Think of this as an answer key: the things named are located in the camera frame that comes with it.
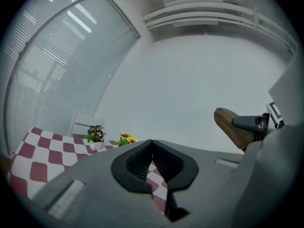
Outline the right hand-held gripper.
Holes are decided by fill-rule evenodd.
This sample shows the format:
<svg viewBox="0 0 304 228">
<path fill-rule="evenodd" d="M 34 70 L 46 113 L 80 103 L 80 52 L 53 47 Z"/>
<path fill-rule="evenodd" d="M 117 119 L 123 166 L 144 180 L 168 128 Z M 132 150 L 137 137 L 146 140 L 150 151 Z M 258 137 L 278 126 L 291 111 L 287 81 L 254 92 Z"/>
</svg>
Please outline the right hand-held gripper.
<svg viewBox="0 0 304 228">
<path fill-rule="evenodd" d="M 269 91 L 284 127 L 261 143 L 253 174 L 243 193 L 245 228 L 304 226 L 304 55 L 297 54 Z M 232 124 L 266 130 L 269 113 L 236 116 Z"/>
</svg>

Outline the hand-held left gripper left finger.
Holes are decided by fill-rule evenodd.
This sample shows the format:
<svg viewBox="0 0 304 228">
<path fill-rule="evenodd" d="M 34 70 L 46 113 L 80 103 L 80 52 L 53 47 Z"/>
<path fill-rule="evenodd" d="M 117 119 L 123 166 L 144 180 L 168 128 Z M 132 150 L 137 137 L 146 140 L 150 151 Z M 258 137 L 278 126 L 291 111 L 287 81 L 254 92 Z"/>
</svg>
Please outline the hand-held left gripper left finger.
<svg viewBox="0 0 304 228">
<path fill-rule="evenodd" d="M 146 179 L 170 147 L 146 140 L 85 157 L 38 192 L 33 217 L 44 228 L 169 228 Z"/>
</svg>

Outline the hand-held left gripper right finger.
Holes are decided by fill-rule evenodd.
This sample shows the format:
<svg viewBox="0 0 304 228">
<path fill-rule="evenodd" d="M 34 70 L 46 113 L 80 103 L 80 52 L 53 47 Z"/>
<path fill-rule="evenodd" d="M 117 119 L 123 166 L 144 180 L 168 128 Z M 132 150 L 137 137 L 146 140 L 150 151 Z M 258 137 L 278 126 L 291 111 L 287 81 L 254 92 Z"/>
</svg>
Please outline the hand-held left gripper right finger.
<svg viewBox="0 0 304 228">
<path fill-rule="evenodd" d="M 153 228 L 243 228 L 241 155 L 153 140 L 153 162 L 167 182 L 165 216 Z"/>
</svg>

